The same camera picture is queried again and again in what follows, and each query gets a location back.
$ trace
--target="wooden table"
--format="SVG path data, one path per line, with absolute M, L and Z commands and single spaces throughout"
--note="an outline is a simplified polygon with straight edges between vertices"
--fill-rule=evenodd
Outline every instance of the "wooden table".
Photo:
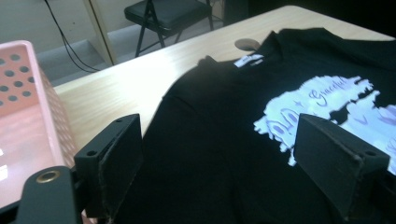
M 312 27 L 324 27 L 343 38 L 392 39 L 300 7 L 282 7 L 71 81 L 55 90 L 66 109 L 78 148 L 82 148 L 108 123 L 125 115 L 140 114 L 144 132 L 172 83 L 206 55 L 217 61 L 237 59 L 249 53 L 234 46 L 238 39 L 252 38 L 261 43 L 271 31 Z

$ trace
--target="plastic basket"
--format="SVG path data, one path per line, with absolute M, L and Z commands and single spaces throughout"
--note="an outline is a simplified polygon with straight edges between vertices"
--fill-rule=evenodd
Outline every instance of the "plastic basket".
M 28 41 L 0 44 L 0 207 L 21 197 L 25 180 L 77 152 L 64 109 Z

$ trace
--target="black cable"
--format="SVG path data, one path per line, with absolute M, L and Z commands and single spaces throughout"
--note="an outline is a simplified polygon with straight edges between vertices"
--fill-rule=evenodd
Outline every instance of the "black cable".
M 76 52 L 73 50 L 73 48 L 70 46 L 69 42 L 67 41 L 66 36 L 64 35 L 64 32 L 63 32 L 62 29 L 61 29 L 61 26 L 59 25 L 58 21 L 56 20 L 55 16 L 53 15 L 53 12 L 52 12 L 52 9 L 51 9 L 51 7 L 50 7 L 50 4 L 49 4 L 48 0 L 44 0 L 44 1 L 46 2 L 47 7 L 49 8 L 50 15 L 52 16 L 53 20 L 55 21 L 55 24 L 56 24 L 56 26 L 58 27 L 59 32 L 61 33 L 62 41 L 64 42 L 64 47 L 66 48 L 67 54 L 69 55 L 69 58 L 71 59 L 71 61 L 73 62 L 73 64 L 74 64 L 75 66 L 77 66 L 79 69 L 81 69 L 82 71 L 84 71 L 84 72 L 94 73 L 94 72 L 100 71 L 99 69 L 93 68 L 93 67 L 91 67 L 91 66 L 85 64 L 85 63 L 78 57 L 78 55 L 76 54 Z M 77 58 L 82 64 L 84 64 L 84 65 L 87 66 L 88 68 L 91 68 L 93 71 L 86 70 L 86 69 L 82 68 L 81 66 L 79 66 L 79 65 L 75 62 L 75 60 L 73 59 L 73 56 L 70 54 L 69 49 L 72 50 L 72 52 L 74 53 L 74 55 L 76 56 L 76 58 Z

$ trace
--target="floor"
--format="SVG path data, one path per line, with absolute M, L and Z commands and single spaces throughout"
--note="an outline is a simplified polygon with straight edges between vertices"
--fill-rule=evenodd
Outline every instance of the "floor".
M 221 20 L 217 20 L 215 18 L 213 22 L 215 30 L 222 27 Z M 194 36 L 202 35 L 209 31 L 208 19 L 202 20 L 183 31 L 179 42 Z M 123 63 L 134 58 L 139 32 L 140 26 L 132 25 L 108 34 L 119 63 Z M 175 39 L 175 36 L 169 37 L 165 40 L 165 45 L 172 45 L 175 42 Z M 158 36 L 150 30 L 147 30 L 145 32 L 143 46 L 148 46 L 156 41 L 158 41 Z M 95 70 L 102 70 L 108 67 L 88 40 L 73 43 L 71 44 L 71 47 L 77 54 L 78 58 L 74 55 L 71 49 L 66 50 L 65 47 L 37 54 L 37 60 L 40 67 L 43 69 L 53 86 L 64 84 L 76 78 L 87 76 Z M 158 44 L 140 55 L 150 53 L 160 48 L 161 46 Z M 73 63 L 68 51 L 70 55 L 73 56 L 72 58 L 79 67 Z

